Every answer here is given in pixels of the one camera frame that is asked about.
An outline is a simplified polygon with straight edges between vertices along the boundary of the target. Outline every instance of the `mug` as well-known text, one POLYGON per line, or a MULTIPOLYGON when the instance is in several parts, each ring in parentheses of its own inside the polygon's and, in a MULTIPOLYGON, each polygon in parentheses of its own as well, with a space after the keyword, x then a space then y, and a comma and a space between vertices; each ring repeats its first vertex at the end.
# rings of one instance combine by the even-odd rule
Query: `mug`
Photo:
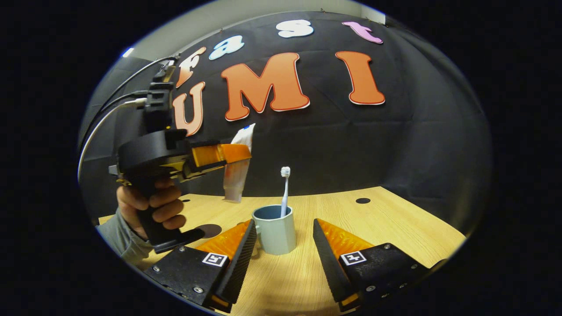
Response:
POLYGON ((297 246, 294 231, 293 208, 281 216, 281 204, 260 207, 252 212, 256 222, 257 239, 267 254, 284 255, 297 246))

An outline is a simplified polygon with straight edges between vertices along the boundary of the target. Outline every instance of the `wooden table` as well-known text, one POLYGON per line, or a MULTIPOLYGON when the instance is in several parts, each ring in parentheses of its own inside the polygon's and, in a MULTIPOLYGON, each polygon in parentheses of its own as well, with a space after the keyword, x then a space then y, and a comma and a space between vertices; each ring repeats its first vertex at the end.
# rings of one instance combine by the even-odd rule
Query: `wooden table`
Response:
MULTIPOLYGON (((187 218, 182 232, 201 224, 217 224, 223 231, 251 218, 260 206, 280 204, 281 197, 243 197, 240 204, 221 196, 182 196, 187 218)), ((452 226, 382 187, 310 196, 289 196, 293 207, 297 247, 281 256, 263 252, 259 242, 248 266, 238 302, 230 315, 339 315, 316 245, 312 223, 320 218, 374 244, 390 242, 430 268, 451 256, 465 241, 452 226), (371 201, 358 204, 366 197, 371 201)), ((99 219, 104 223, 111 216, 99 219)), ((189 244, 197 247, 207 239, 189 244)), ((168 252, 155 254, 139 265, 146 269, 168 252)))

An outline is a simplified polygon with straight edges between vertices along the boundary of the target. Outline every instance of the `white toothpaste tube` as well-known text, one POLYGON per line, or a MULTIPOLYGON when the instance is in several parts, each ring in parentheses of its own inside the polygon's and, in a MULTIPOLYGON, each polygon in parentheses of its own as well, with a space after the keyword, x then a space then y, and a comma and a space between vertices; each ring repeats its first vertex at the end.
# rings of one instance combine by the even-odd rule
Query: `white toothpaste tube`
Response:
MULTIPOLYGON (((234 136, 234 139, 232 139, 231 144, 244 144, 248 146, 251 153, 253 127, 255 125, 256 123, 239 130, 236 136, 234 136)), ((249 167, 249 159, 237 161, 225 166, 223 180, 224 201, 232 203, 242 202, 242 191, 244 190, 249 167)))

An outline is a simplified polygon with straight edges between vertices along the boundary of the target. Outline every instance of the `toothbrush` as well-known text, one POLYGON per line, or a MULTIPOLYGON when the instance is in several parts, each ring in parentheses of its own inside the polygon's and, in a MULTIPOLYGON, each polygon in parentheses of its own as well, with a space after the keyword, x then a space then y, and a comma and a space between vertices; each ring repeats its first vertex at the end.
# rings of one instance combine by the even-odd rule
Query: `toothbrush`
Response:
POLYGON ((287 214, 287 196, 289 195, 289 176, 291 175, 291 169, 289 167, 281 168, 281 177, 285 178, 285 194, 281 201, 281 217, 287 214))

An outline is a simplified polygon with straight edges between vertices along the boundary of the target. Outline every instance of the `sleeve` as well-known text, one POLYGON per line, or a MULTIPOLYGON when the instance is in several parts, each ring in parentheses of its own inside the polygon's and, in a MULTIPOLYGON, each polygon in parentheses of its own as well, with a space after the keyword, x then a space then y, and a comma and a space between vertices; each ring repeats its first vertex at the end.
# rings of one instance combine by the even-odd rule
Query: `sleeve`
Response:
POLYGON ((140 238, 129 227, 119 208, 115 216, 96 226, 96 229, 110 248, 130 264, 137 265, 142 259, 148 258, 148 254, 153 249, 148 241, 140 238))

